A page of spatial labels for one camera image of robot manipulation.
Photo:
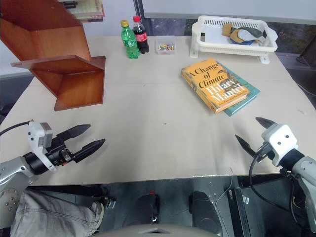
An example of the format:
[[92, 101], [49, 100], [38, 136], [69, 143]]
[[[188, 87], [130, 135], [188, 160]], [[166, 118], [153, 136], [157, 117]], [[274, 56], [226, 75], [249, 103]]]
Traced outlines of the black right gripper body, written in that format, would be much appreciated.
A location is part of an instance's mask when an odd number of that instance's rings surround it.
[[263, 160], [264, 158], [269, 158], [273, 160], [275, 157], [275, 153], [273, 152], [273, 148], [268, 142], [263, 142], [262, 146], [257, 150], [257, 160]]

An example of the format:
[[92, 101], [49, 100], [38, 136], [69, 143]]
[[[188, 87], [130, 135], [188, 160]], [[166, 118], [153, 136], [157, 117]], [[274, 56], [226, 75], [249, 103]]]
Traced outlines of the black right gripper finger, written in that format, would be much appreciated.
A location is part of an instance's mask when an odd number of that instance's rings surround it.
[[253, 158], [257, 157], [257, 153], [252, 150], [251, 146], [244, 140], [242, 139], [240, 136], [235, 135], [235, 137], [237, 138], [238, 142], [240, 143], [241, 147]]
[[266, 119], [266, 118], [262, 118], [262, 117], [256, 117], [255, 118], [260, 125], [262, 125], [265, 129], [270, 128], [272, 125], [274, 125], [274, 121]]

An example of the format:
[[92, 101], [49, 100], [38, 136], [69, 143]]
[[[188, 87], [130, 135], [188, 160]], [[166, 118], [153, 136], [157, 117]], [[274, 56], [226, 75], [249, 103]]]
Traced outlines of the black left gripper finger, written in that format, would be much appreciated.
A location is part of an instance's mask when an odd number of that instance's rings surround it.
[[72, 128], [69, 128], [59, 134], [56, 135], [56, 145], [64, 145], [64, 142], [75, 138], [84, 132], [86, 132], [91, 127], [90, 124], [81, 124], [74, 126]]
[[85, 145], [84, 147], [82, 147], [81, 150], [74, 153], [74, 161], [76, 163], [79, 163], [83, 159], [87, 158], [88, 156], [96, 152], [99, 148], [101, 148], [105, 141], [106, 139], [100, 139]]

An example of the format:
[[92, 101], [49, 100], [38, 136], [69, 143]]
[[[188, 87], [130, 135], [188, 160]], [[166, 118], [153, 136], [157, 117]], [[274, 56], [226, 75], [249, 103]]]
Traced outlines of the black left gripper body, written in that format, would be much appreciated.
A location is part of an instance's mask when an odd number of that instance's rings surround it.
[[45, 155], [54, 166], [65, 165], [75, 158], [74, 153], [65, 145], [65, 141], [70, 138], [72, 138], [70, 135], [58, 134], [52, 139], [51, 146], [46, 149]]

